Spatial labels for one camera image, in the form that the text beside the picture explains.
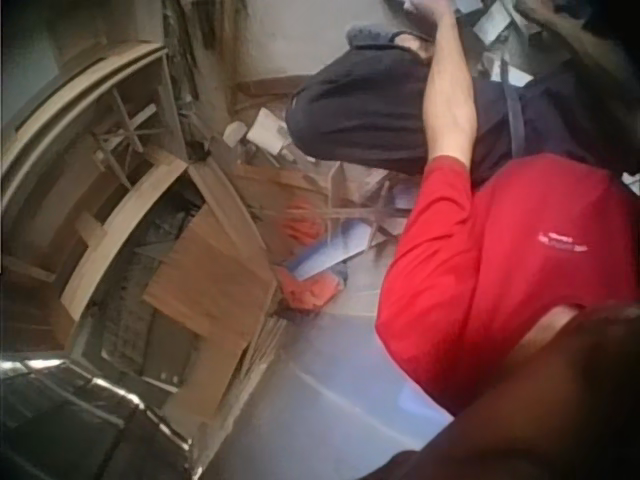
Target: floor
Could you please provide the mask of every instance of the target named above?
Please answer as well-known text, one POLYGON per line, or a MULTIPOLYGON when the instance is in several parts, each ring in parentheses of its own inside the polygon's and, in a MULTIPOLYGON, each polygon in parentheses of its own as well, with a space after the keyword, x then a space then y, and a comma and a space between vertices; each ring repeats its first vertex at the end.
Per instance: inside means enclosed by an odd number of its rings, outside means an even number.
POLYGON ((393 252, 388 243, 350 261, 346 289, 290 328, 202 478, 355 479, 421 448, 449 423, 374 332, 393 252))

